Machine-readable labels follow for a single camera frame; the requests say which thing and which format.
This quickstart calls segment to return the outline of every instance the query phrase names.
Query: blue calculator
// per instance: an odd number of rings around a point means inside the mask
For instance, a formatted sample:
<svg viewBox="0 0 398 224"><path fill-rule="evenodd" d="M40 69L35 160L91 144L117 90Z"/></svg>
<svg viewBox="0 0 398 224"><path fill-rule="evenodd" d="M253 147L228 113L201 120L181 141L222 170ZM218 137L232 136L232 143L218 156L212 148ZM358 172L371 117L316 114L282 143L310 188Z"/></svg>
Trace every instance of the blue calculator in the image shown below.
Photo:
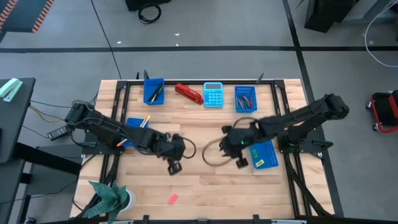
<svg viewBox="0 0 398 224"><path fill-rule="evenodd" d="M224 106L223 84L220 82L206 82L203 84L205 107L221 108Z"/></svg>

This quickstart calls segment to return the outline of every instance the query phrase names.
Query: pink sticky note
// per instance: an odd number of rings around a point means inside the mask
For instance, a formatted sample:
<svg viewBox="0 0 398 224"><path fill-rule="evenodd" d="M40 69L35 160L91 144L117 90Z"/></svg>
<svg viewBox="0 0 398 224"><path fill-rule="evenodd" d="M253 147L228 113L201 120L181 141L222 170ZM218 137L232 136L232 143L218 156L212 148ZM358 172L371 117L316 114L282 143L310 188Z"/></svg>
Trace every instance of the pink sticky note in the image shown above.
<svg viewBox="0 0 398 224"><path fill-rule="evenodd" d="M169 199L169 205L174 204L174 202L176 201L176 199L178 198L177 194L173 194L173 196L170 197Z"/></svg>

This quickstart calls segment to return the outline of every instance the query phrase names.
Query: plant pot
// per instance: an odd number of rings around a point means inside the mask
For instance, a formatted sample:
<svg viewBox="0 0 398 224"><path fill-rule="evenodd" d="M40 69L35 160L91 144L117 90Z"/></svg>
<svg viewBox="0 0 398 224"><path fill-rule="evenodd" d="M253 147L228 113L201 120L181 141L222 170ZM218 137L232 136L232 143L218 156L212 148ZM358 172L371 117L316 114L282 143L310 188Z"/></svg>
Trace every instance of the plant pot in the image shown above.
<svg viewBox="0 0 398 224"><path fill-rule="evenodd" d="M120 212L130 211L136 204L136 195L128 189L126 189L126 192L129 194L126 200L127 205Z"/></svg>

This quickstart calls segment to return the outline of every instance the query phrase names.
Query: wooden table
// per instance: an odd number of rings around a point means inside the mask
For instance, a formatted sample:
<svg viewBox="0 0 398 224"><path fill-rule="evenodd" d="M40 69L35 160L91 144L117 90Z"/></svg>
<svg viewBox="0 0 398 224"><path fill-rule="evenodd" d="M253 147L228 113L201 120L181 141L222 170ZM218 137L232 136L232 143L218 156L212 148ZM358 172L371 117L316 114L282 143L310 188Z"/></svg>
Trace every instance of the wooden table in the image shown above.
<svg viewBox="0 0 398 224"><path fill-rule="evenodd" d="M300 80L284 81L290 109L293 111L305 106ZM111 116L116 82L103 80L99 88L96 110L106 116ZM190 85L190 88L203 92L203 85ZM143 215L150 215L151 220L252 219L253 214L259 214L260 218L294 217L283 155L277 150L276 139L273 143L279 166L275 168L254 169L248 150L244 151L244 155L249 166L243 169L238 169L234 162L223 167L210 167L202 161L202 147L209 141L222 137L222 126L232 125L238 118L248 116L235 112L234 85L224 85L224 107L218 109L195 104L175 92L173 85L165 86L164 105L148 106L143 103L142 94L142 86L130 89L127 118L143 118L150 114L150 128L180 133L197 145L198 152L192 159L181 160L181 173L169 176L166 161L126 148L120 158L117 182L132 190L137 202L131 211L120 213L119 219L142 220ZM261 118L275 115L270 86L257 85L256 94L258 110L252 116ZM123 96L122 93L117 120L120 119ZM189 142L186 142L186 146L185 154L190 155L193 147ZM207 150L206 158L211 162L221 162L225 158L221 158L218 149L218 145L214 144ZM321 160L310 154L302 154L301 160L307 187L323 207L333 213ZM88 180L99 180L102 161L103 156L96 156L80 173L75 201L81 207L94 194ZM303 214L302 196L298 187L296 191L300 212ZM173 194L177 194L178 199L173 205L168 205ZM71 216L79 212L73 207Z"/></svg>

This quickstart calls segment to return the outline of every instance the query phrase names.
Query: concrete floor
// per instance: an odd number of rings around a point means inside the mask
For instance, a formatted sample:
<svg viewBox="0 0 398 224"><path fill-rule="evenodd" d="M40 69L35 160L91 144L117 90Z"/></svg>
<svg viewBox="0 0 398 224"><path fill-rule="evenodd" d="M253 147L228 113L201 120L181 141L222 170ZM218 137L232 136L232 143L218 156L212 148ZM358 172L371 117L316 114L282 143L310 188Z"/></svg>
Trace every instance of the concrete floor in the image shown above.
<svg viewBox="0 0 398 224"><path fill-rule="evenodd" d="M307 6L296 9L298 2L289 0L301 46L364 45L365 24L335 25L327 34L304 29ZM94 3L112 47L293 46L282 1L173 0L161 6L162 17L151 25L141 24L122 0ZM396 46L395 37L393 24L375 24L368 39L372 46ZM90 0L56 0L38 33L7 33L0 43L0 49L79 47L108 47ZM383 62L398 64L398 52L375 54ZM374 121L364 109L374 92L397 89L397 69L383 67L364 51L304 52L303 56L315 98L335 93L351 108L343 121L323 125L326 139L335 143L329 152L344 215L398 220L394 209L398 139L396 134L372 131ZM262 72L264 78L302 77L294 51L116 52L115 58L123 79L135 78L143 69L151 78L257 78ZM0 78L35 77L32 99L55 105L90 100L100 80L119 78L108 52L0 54L0 68ZM35 106L55 116L68 113ZM28 111L24 125L45 134L62 124L42 122ZM31 146L68 143L67 139L50 142L26 129L19 141ZM68 218L74 187L32 199L28 215L39 222Z"/></svg>

